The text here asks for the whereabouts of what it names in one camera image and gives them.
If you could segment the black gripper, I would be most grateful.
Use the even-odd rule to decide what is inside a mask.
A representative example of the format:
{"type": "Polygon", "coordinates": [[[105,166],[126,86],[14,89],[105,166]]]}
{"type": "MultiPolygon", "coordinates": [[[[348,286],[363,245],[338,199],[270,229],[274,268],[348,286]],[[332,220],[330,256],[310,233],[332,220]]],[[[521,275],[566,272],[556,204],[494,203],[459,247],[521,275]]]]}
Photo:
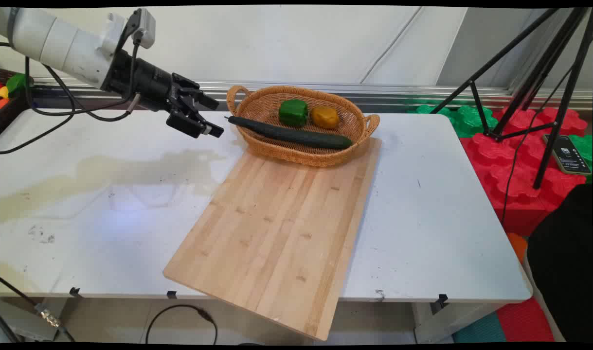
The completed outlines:
{"type": "Polygon", "coordinates": [[[177,73],[167,73],[123,49],[114,56],[103,90],[122,98],[138,98],[138,105],[152,111],[169,112],[166,124],[190,137],[220,138],[223,135],[224,129],[203,118],[196,108],[197,103],[212,110],[219,106],[197,82],[177,73]]]}

